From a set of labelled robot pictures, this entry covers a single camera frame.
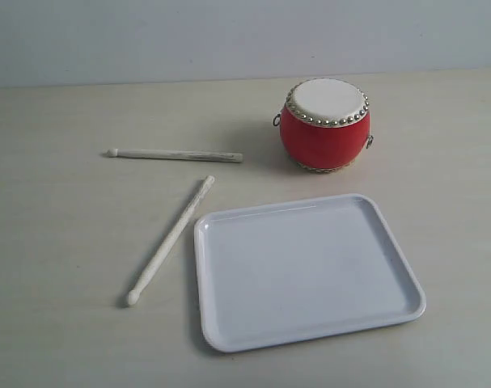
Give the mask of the white drumstick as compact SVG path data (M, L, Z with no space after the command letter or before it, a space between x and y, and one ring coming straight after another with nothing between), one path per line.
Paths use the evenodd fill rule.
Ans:
M122 150L112 148L106 151L109 158L148 158L159 160L181 160L201 162L233 162L241 163L243 155L240 153L212 152L212 151L184 151L184 150Z
M193 214L196 212L200 203L203 201L203 199L206 197L206 195L214 185L214 182L215 177L212 175L208 175L203 180L201 186L198 188L193 198L185 207L184 211L179 216L178 220L171 228L171 230L168 232L165 239L161 242L159 248L150 259L149 263L143 269L133 288L128 291L125 298L125 304L127 306L135 306L137 304L142 292L151 282L159 268L163 265L165 259L169 255L177 239L180 237L188 223L191 221Z

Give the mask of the white plastic tray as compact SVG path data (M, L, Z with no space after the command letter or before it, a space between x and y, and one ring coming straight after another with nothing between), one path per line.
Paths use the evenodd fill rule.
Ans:
M201 331L225 353L411 322L425 293L378 205L344 194L206 214Z

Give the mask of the small red drum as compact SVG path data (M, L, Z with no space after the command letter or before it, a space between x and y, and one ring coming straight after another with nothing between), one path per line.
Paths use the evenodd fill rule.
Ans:
M317 173L348 166L374 140L367 94L334 78L293 86L273 125L279 128L287 154Z

